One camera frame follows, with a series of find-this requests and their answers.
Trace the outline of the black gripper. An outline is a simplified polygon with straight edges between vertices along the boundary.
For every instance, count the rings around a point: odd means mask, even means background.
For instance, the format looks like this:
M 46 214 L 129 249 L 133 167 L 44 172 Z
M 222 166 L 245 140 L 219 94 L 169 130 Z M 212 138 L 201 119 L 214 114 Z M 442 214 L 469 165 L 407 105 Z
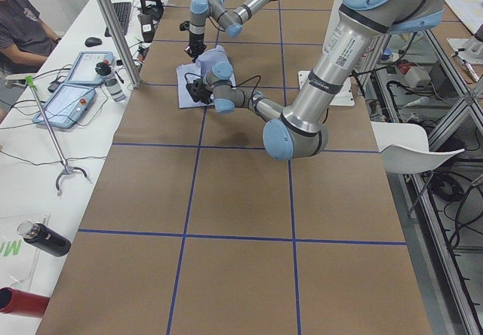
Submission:
M 205 34 L 189 33 L 189 44 L 186 52 L 191 58 L 198 58 L 206 49 Z
M 199 101 L 205 105 L 210 105 L 213 103 L 211 99 L 212 92 L 208 90 L 204 84 L 201 84 L 198 88 L 198 98 Z

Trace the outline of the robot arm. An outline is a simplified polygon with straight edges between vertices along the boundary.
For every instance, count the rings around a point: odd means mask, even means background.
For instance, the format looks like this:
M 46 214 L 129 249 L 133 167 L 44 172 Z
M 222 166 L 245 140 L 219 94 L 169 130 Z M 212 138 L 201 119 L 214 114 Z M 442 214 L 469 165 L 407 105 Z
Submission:
M 185 52 L 195 62 L 206 49 L 205 24 L 208 18 L 215 19 L 218 29 L 230 38 L 235 38 L 244 23 L 248 22 L 258 11 L 276 0 L 246 0 L 234 11 L 228 11 L 224 0 L 191 0 L 190 20 L 180 24 L 180 31 L 189 32 L 189 44 Z
M 218 113 L 246 108 L 265 122 L 263 145 L 277 160 L 310 157 L 327 145 L 322 116 L 377 35 L 420 32 L 437 26 L 444 0 L 342 0 L 339 22 L 290 106 L 259 91 L 232 86 L 232 66 L 215 63 L 187 86 L 194 101 L 213 103 Z

